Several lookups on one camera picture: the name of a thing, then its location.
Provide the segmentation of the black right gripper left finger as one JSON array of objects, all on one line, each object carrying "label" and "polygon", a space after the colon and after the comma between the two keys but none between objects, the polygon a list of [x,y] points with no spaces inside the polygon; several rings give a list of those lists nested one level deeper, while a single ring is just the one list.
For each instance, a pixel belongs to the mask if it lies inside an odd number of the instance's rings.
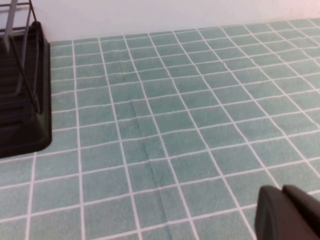
[{"label": "black right gripper left finger", "polygon": [[313,230],[278,188],[259,189],[254,229],[258,240],[311,240]]}]

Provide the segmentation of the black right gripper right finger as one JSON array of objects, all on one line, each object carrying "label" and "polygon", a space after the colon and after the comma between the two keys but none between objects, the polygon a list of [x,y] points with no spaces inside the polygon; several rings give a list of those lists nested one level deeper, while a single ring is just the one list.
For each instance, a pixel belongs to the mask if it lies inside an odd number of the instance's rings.
[{"label": "black right gripper right finger", "polygon": [[298,210],[304,222],[320,238],[320,201],[294,185],[284,185],[282,191]]}]

